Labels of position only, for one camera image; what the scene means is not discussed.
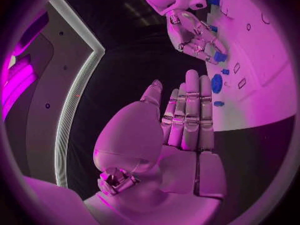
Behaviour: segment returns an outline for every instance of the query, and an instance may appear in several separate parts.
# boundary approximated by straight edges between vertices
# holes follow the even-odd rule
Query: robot
[[[207,62],[207,42],[226,50],[187,8],[205,0],[147,0],[168,20],[176,49]],[[93,162],[100,192],[85,201],[103,224],[198,225],[209,223],[226,196],[226,176],[214,153],[211,81],[189,70],[171,93],[160,121],[159,80],[140,101],[122,108],[96,141]]]

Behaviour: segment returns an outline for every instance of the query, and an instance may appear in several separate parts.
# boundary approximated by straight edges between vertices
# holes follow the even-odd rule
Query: white robot
[[[223,54],[224,46],[185,11],[192,1],[206,6],[205,0],[147,0],[168,18],[175,48],[217,64],[203,46],[208,40]],[[226,195],[222,161],[213,152],[210,79],[187,71],[160,122],[162,89],[155,80],[140,101],[108,122],[96,141],[93,161],[101,171],[100,192],[85,204],[100,224],[207,224]]]

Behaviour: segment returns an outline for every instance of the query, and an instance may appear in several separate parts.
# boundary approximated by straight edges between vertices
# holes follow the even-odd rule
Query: pink light
[[[23,79],[23,81],[19,84],[14,84],[15,87],[13,89],[13,91],[8,94],[7,93],[7,99],[5,100],[5,103],[2,106],[2,119],[5,120],[7,114],[9,113],[9,111],[11,110],[11,108],[13,107],[13,105],[15,104],[15,102],[17,101],[17,99],[20,97],[20,95],[37,79],[36,75],[34,73],[29,74],[29,76],[25,77],[25,79]]]
[[[14,90],[24,81],[29,75],[33,74],[33,67],[28,64],[22,68],[16,75],[14,75],[3,88],[2,104],[6,103],[8,97],[14,92]]]

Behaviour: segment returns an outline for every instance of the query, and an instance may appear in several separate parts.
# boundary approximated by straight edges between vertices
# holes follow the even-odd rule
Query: white surface
[[[252,128],[274,123],[296,113],[296,88],[285,45],[261,10],[250,0],[221,0],[222,7],[211,5],[207,22],[218,27],[217,36],[228,49],[228,60],[219,65],[207,63],[209,78],[221,74],[223,88],[212,94],[215,131]],[[230,17],[221,10],[228,11]],[[234,74],[235,64],[240,70]],[[223,75],[223,68],[230,75]],[[239,89],[238,83],[246,79]]]

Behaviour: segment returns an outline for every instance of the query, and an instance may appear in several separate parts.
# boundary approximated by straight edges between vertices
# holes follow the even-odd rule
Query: led light strip
[[[83,93],[91,75],[104,55],[105,49],[65,0],[50,0],[49,2],[76,33],[93,49],[93,52],[84,62],[67,94],[56,131],[54,149],[56,183],[61,187],[67,188],[68,141],[73,118],[80,101],[78,95]]]

